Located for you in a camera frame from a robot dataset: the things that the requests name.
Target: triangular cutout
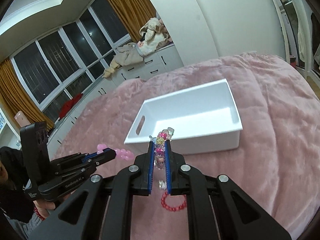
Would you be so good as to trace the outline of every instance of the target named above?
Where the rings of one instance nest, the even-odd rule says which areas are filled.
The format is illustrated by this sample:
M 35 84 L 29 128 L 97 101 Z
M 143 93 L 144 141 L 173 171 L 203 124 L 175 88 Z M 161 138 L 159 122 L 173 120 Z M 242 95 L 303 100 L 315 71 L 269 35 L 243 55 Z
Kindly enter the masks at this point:
M 59 218 L 71 225 L 75 225 L 79 220 L 80 213 L 88 194 L 89 193 L 87 191 L 82 192 L 81 195 L 70 204 L 70 206 L 59 214 Z
M 259 213 L 244 201 L 238 193 L 231 191 L 231 196 L 236 204 L 242 223 L 249 224 L 260 217 Z

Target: window frame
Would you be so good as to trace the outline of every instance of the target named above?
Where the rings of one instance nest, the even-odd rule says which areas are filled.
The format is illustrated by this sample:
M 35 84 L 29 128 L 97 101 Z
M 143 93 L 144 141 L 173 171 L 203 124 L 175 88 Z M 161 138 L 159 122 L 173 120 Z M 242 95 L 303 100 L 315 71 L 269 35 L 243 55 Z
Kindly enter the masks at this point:
M 81 12 L 81 14 L 79 15 L 79 17 L 72 22 L 68 22 L 65 23 L 64 25 L 61 26 L 57 26 L 56 28 L 53 28 L 52 30 L 48 31 L 47 33 L 44 33 L 38 37 L 36 37 L 35 39 L 27 42 L 25 45 L 23 45 L 22 47 L 20 47 L 19 49 L 17 49 L 13 54 L 10 55 L 10 60 L 12 62 L 13 68 L 15 70 L 15 73 L 18 77 L 18 80 L 20 81 L 21 85 L 23 86 L 23 88 L 25 89 L 25 91 L 28 93 L 28 95 L 30 96 L 30 98 L 32 99 L 32 101 L 36 104 L 36 106 L 40 109 L 40 111 L 44 111 L 51 103 L 52 101 L 54 101 L 54 99 L 61 93 L 61 92 L 65 92 L 68 97 L 71 99 L 72 96 L 70 95 L 70 93 L 67 91 L 66 87 L 68 87 L 68 85 L 70 85 L 74 80 L 76 80 L 79 76 L 81 76 L 84 72 L 86 72 L 86 74 L 89 76 L 89 78 L 91 79 L 92 83 L 94 83 L 97 79 L 99 79 L 101 76 L 99 76 L 97 79 L 95 79 L 92 74 L 90 73 L 89 69 L 90 67 L 92 67 L 93 65 L 95 65 L 98 62 L 101 62 L 102 66 L 107 69 L 109 67 L 108 63 L 105 61 L 104 57 L 107 56 L 108 54 L 110 54 L 111 52 L 115 52 L 116 54 L 118 53 L 118 51 L 116 50 L 116 48 L 118 48 L 119 46 L 125 44 L 126 42 L 128 42 L 131 37 L 129 34 L 125 35 L 124 37 L 122 37 L 121 39 L 119 39 L 116 42 L 113 42 L 111 37 L 109 36 L 107 30 L 103 27 L 102 23 L 100 22 L 99 18 L 97 17 L 97 15 L 95 14 L 94 10 L 91 8 L 91 4 L 94 2 L 95 0 L 91 0 L 89 2 L 89 4 L 84 8 L 84 10 Z M 105 53 L 104 55 L 102 55 L 98 48 L 96 47 L 96 45 L 94 44 L 93 40 L 91 39 L 90 35 L 87 33 L 86 29 L 84 28 L 82 22 L 80 21 L 80 17 L 82 16 L 82 14 L 86 11 L 89 10 L 90 14 L 92 15 L 94 21 L 97 23 L 99 29 L 102 31 L 103 35 L 105 36 L 105 38 L 107 39 L 107 41 L 109 42 L 110 46 L 112 49 L 110 49 L 107 53 Z M 92 62 L 90 65 L 86 66 L 84 64 L 84 62 L 82 61 L 82 59 L 80 58 L 79 54 L 76 52 L 76 49 L 73 47 L 73 45 L 71 44 L 71 41 L 69 40 L 67 34 L 64 32 L 63 30 L 63 26 L 68 25 L 70 23 L 76 23 L 77 26 L 79 27 L 81 33 L 83 34 L 83 36 L 85 37 L 86 41 L 88 42 L 89 46 L 91 47 L 91 49 L 93 50 L 93 52 L 95 53 L 95 55 L 97 56 L 97 60 L 95 60 L 94 62 Z M 71 56 L 73 57 L 73 59 L 75 60 L 76 64 L 79 66 L 79 69 L 74 72 L 73 74 L 71 74 L 66 80 L 64 80 L 63 82 L 60 80 L 60 78 L 58 77 L 58 75 L 56 74 L 56 72 L 54 71 L 54 69 L 52 68 L 49 60 L 47 59 L 47 57 L 45 56 L 40 44 L 39 44 L 39 40 L 45 38 L 46 36 L 49 36 L 50 34 L 54 33 L 54 32 L 58 32 L 60 38 L 62 39 L 63 43 L 65 44 L 67 50 L 69 51 L 69 53 L 71 54 Z M 44 59 L 45 63 L 47 64 L 48 68 L 50 69 L 50 71 L 52 72 L 52 74 L 54 75 L 54 77 L 56 78 L 56 80 L 58 81 L 59 85 L 41 102 L 39 103 L 35 96 L 32 94 L 31 90 L 29 89 L 29 87 L 27 86 L 26 82 L 23 79 L 23 76 L 21 75 L 18 66 L 14 60 L 14 57 L 23 49 L 25 49 L 27 46 L 29 46 L 30 44 L 32 44 L 33 42 L 36 43 L 38 50 L 40 51 L 40 54 L 42 56 L 42 58 Z

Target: ceiling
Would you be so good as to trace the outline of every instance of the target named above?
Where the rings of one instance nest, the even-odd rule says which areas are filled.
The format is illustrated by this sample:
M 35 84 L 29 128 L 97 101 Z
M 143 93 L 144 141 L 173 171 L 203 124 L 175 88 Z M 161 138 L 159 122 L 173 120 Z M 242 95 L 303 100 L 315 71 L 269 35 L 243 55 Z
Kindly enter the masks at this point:
M 75 21 L 91 0 L 13 0 L 0 22 L 0 62 L 53 28 Z

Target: red beaded bracelet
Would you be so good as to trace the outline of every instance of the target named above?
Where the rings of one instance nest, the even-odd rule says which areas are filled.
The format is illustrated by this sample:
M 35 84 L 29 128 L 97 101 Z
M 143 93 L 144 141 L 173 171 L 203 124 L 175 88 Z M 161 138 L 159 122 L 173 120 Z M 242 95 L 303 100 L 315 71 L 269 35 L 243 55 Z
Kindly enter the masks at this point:
M 38 211 L 38 209 L 37 209 L 37 207 L 34 207 L 33 208 L 33 211 L 37 214 L 37 216 L 43 221 L 43 220 L 45 220 L 45 218 L 43 217 L 43 216 L 41 216 L 40 215 L 40 213 L 39 213 L 39 211 Z
M 184 208 L 187 206 L 186 195 L 184 195 L 184 202 L 183 202 L 180 206 L 178 206 L 178 207 L 170 207 L 170 206 L 168 206 L 168 205 L 165 203 L 165 199 L 166 199 L 167 196 L 168 196 L 168 192 L 166 191 L 166 192 L 162 195 L 162 198 L 161 198 L 161 205 L 162 205 L 162 207 L 165 208 L 166 210 L 176 212 L 176 211 L 179 211 L 179 210 L 184 209 Z

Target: pink blanket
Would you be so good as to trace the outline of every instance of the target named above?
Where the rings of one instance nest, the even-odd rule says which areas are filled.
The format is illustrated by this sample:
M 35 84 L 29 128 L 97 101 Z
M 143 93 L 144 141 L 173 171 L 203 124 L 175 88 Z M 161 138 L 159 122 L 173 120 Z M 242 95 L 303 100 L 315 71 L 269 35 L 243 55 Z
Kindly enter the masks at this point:
M 148 81 L 126 81 L 88 103 L 56 157 L 94 152 L 98 143 L 125 148 L 145 99 L 223 78 L 243 124 L 240 146 L 188 155 L 186 163 L 210 176 L 227 174 L 297 239 L 320 206 L 320 102 L 303 77 L 277 56 L 222 57 Z M 112 160 L 97 173 L 111 176 L 132 163 Z M 157 187 L 150 197 L 134 197 L 131 239 L 188 239 L 187 211 L 169 212 L 160 198 Z M 179 203 L 181 197 L 168 202 Z

